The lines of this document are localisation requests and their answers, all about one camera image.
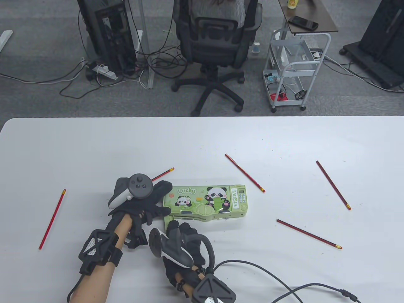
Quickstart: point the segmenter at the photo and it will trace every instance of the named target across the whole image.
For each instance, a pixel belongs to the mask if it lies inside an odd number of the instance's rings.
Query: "cup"
[[[259,53],[259,46],[261,45],[261,43],[259,43],[258,41],[255,41],[252,47],[251,52],[253,54],[258,54]]]
[[[288,0],[288,8],[295,9],[299,0]]]

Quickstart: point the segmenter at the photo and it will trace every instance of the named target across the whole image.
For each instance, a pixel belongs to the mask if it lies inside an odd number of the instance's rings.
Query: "pencil case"
[[[171,209],[164,218],[165,228],[176,219],[210,221],[237,218],[248,210],[245,185],[174,186],[163,199]]]

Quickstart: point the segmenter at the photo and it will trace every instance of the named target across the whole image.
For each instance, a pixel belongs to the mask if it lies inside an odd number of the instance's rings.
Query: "office chair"
[[[246,12],[244,26],[238,27],[237,21],[196,18],[191,20],[188,0],[174,0],[173,19],[177,25],[177,37],[181,41],[181,52],[188,64],[193,62],[202,64],[201,72],[206,78],[177,79],[171,86],[173,92],[183,85],[205,86],[206,89],[199,99],[191,116],[198,117],[210,93],[216,89],[230,98],[237,105],[234,110],[241,112],[244,101],[223,83],[237,79],[244,83],[244,72],[232,72],[218,76],[218,67],[232,66],[241,68],[247,59],[248,48],[253,44],[257,29],[262,22],[262,4],[258,0],[251,0]]]

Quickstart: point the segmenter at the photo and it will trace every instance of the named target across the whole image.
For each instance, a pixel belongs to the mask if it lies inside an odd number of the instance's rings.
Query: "smartphone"
[[[314,31],[318,28],[317,22],[310,21],[299,16],[291,17],[289,19],[289,23],[307,29],[309,31]]]

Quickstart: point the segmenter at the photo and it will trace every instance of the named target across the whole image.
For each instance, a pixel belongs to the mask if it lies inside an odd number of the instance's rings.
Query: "forearm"
[[[122,249],[126,236],[132,226],[132,219],[125,215],[121,223],[115,229],[119,240],[115,247]],[[90,276],[85,276],[72,295],[71,303],[105,303],[107,300],[109,285],[115,265],[107,262],[104,266],[96,266]]]

